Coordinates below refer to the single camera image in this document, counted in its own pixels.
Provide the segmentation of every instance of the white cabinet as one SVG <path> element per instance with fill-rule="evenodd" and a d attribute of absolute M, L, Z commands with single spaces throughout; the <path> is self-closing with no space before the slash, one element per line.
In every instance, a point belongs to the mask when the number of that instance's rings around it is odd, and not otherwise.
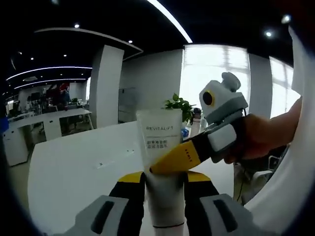
<path fill-rule="evenodd" d="M 3 133 L 3 143 L 9 166 L 14 166 L 28 160 L 29 152 L 22 129 L 8 129 L 5 131 Z"/>
<path fill-rule="evenodd" d="M 61 137 L 59 118 L 44 120 L 44 130 L 47 141 Z"/>

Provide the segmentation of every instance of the office desk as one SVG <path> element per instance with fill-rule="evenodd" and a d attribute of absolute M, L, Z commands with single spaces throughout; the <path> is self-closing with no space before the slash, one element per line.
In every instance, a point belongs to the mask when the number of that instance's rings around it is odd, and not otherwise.
<path fill-rule="evenodd" d="M 48 234 L 65 232 L 76 214 L 108 195 L 120 177 L 143 170 L 137 137 L 134 121 L 37 144 L 28 179 L 29 209 L 37 227 Z M 233 165 L 208 160 L 195 170 L 233 197 Z M 154 235 L 147 202 L 140 235 Z"/>
<path fill-rule="evenodd" d="M 11 122 L 9 124 L 9 129 L 3 133 L 5 154 L 9 165 L 13 166 L 27 161 L 29 152 L 22 127 L 43 122 L 46 140 L 49 141 L 62 136 L 59 121 L 60 118 L 88 115 L 90 126 L 93 129 L 90 114 L 90 111 L 80 108 L 68 111 L 45 113 Z"/>
<path fill-rule="evenodd" d="M 12 123 L 12 122 L 14 122 L 14 120 L 16 120 L 20 117 L 27 118 L 27 117 L 33 117 L 33 116 L 34 116 L 34 112 L 27 112 L 27 113 L 19 114 L 16 117 L 11 117 L 8 119 L 8 121 L 9 121 L 9 123 Z"/>

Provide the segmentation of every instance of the white pillar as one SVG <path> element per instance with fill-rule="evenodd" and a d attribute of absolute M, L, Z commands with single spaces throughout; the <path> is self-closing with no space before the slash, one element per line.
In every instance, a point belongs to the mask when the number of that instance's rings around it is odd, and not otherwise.
<path fill-rule="evenodd" d="M 118 90 L 123 55 L 123 50 L 105 45 L 94 58 L 89 101 L 94 128 L 118 123 Z"/>
<path fill-rule="evenodd" d="M 251 98 L 249 112 L 270 118 L 272 104 L 272 74 L 267 58 L 249 53 L 251 70 Z"/>

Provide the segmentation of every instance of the black cable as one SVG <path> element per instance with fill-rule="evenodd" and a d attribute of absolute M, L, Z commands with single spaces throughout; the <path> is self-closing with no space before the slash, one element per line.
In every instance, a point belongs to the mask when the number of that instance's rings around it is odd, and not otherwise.
<path fill-rule="evenodd" d="M 245 177 L 243 176 L 243 180 L 242 180 L 242 184 L 241 184 L 240 193 L 239 193 L 238 198 L 237 198 L 237 200 L 236 200 L 237 202 L 238 202 L 238 200 L 239 200 L 240 197 L 241 197 L 244 182 L 245 182 Z"/>

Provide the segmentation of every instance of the led strip light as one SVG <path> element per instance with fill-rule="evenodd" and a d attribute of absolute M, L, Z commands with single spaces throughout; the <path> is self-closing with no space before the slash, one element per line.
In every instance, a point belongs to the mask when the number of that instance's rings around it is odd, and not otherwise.
<path fill-rule="evenodd" d="M 91 70 L 92 70 L 92 67 L 83 67 L 83 66 L 54 66 L 54 67 L 45 67 L 45 68 L 39 68 L 39 69 L 24 71 L 24 72 L 21 72 L 21 73 L 19 73 L 19 74 L 12 75 L 11 77 L 7 78 L 6 80 L 8 81 L 9 79 L 12 79 L 12 78 L 14 78 L 14 77 L 16 77 L 16 76 L 23 75 L 23 74 L 30 73 L 30 72 L 34 72 L 34 71 L 47 70 L 47 69 L 60 69 L 60 68 L 78 68 L 78 69 L 91 69 Z"/>
<path fill-rule="evenodd" d="M 179 22 L 175 19 L 175 17 L 157 0 L 147 0 L 153 6 L 156 7 L 182 34 L 182 36 L 186 39 L 187 43 L 192 43 L 191 38 L 188 36 L 184 28 L 179 24 Z"/>
<path fill-rule="evenodd" d="M 28 86 L 28 85 L 34 85 L 34 84 L 38 84 L 38 83 L 44 83 L 44 82 L 51 82 L 51 81 L 60 81 L 60 80 L 86 80 L 86 79 L 57 79 L 57 80 L 45 80 L 45 81 L 38 81 L 38 82 L 34 82 L 34 83 L 29 83 L 27 85 L 21 85 L 21 86 L 18 86 L 14 89 L 19 89 L 21 87 L 24 87 L 24 86 Z"/>

